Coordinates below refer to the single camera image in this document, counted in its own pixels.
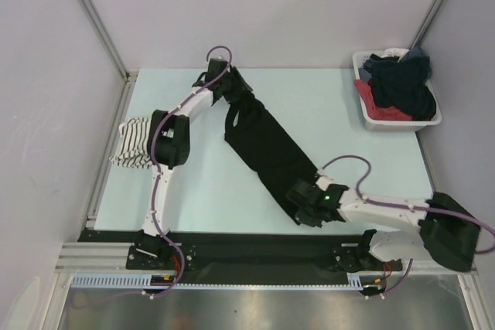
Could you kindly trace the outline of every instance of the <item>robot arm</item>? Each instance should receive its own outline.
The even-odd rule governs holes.
[[[166,122],[166,125],[160,129],[160,135],[155,145],[155,156],[159,163],[166,166],[152,166],[153,178],[152,184],[155,191],[155,209],[152,209],[150,198],[148,213],[142,229],[146,234],[151,236],[159,235],[152,214],[156,214],[156,219],[162,230],[168,231],[169,227],[162,224],[162,216],[165,212],[167,191],[169,189],[172,175],[178,167],[183,165],[190,150],[189,143],[189,126],[200,114],[213,104],[213,92],[211,90],[201,90],[199,87],[193,87],[190,94],[191,99],[187,104],[181,106],[174,116]],[[157,110],[152,115],[150,133],[155,133],[160,121],[168,114],[166,111]],[[152,136],[148,139],[148,153],[151,153]]]
[[[229,66],[227,66],[226,60],[211,59],[208,71],[198,77],[193,85],[191,94],[176,107],[174,115],[163,126],[159,128],[168,111],[156,110],[152,115],[151,135],[148,138],[147,149],[148,153],[151,154],[153,134],[159,131],[159,136],[155,142],[154,154],[156,161],[164,166],[157,164],[152,166],[153,191],[149,201],[148,213],[142,225],[142,229],[147,235],[159,235],[153,214],[155,214],[156,222],[160,225],[162,231],[164,233],[169,231],[169,226],[164,225],[162,222],[162,216],[167,204],[167,194],[172,175],[179,170],[179,167],[189,157],[189,126],[201,113],[213,106],[221,97],[224,97],[228,103],[233,103],[239,100],[239,97],[244,92],[252,90],[239,74],[237,68],[233,66],[221,81],[204,89],[207,84],[205,81],[212,81],[227,68]]]
[[[450,270],[468,272],[472,268],[480,227],[452,216],[428,212],[442,209],[471,216],[446,194],[436,192],[428,200],[362,195],[357,189],[338,185],[321,175],[313,185],[298,180],[288,191],[287,198],[299,207],[296,219],[310,226],[321,226],[322,221],[369,222],[396,229],[366,231],[364,244],[354,252],[360,255],[355,257],[358,261],[371,257],[382,262],[433,259]],[[339,254],[336,252],[333,259],[342,267],[338,263]]]

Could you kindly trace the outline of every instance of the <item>black cloth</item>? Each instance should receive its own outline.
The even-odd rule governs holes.
[[[435,98],[425,85],[430,71],[428,56],[374,63],[370,84],[374,103],[383,108],[395,106],[416,121],[430,120],[436,114]]]
[[[313,184],[316,166],[252,93],[243,94],[230,105],[225,141],[257,172],[273,198],[295,220],[298,206],[285,196],[297,179]]]
[[[401,63],[416,57],[428,57],[428,54],[426,54],[426,52],[420,46],[413,46],[411,50],[401,58]],[[428,76],[426,77],[426,79],[432,77],[432,74],[432,67],[428,66]]]
[[[399,61],[399,57],[384,57],[381,58],[377,56],[376,54],[372,54],[370,58],[368,58],[364,64],[363,68],[368,72],[368,73],[373,73],[373,66],[376,65],[377,63],[383,63],[383,62],[397,62]]]

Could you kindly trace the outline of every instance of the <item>light blue table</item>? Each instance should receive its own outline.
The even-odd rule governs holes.
[[[168,110],[189,92],[201,70],[141,70],[126,118]],[[414,133],[364,129],[351,70],[241,70],[278,122],[321,166],[339,155],[368,158],[374,170],[369,193],[405,198],[432,194]],[[354,234],[370,225],[296,226],[224,141],[228,105],[218,101],[191,127],[191,154],[171,184],[167,218],[172,230],[212,233]],[[366,166],[343,160],[327,175],[354,186]],[[111,166],[96,230],[140,230],[149,205],[151,171]]]

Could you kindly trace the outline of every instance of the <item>laundry basket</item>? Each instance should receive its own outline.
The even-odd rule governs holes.
[[[355,52],[353,54],[353,66],[354,73],[356,74],[356,79],[359,79],[359,68],[370,58],[372,54],[381,56],[383,50],[368,50],[365,52]],[[432,89],[432,85],[428,80],[426,86],[433,94],[436,101],[436,114],[430,121],[385,121],[385,120],[374,120],[368,116],[366,105],[361,97],[359,97],[361,102],[361,110],[364,116],[364,126],[369,131],[419,131],[424,127],[437,125],[442,121],[442,114],[440,113],[439,102],[436,99],[435,92]]]

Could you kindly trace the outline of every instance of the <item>red cloth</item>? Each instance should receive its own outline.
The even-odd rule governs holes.
[[[354,81],[357,92],[363,98],[364,105],[368,116],[374,120],[390,120],[390,121],[412,121],[412,116],[404,114],[398,108],[392,106],[389,108],[377,107],[374,104],[373,94],[371,93],[371,87],[362,80],[356,79]]]

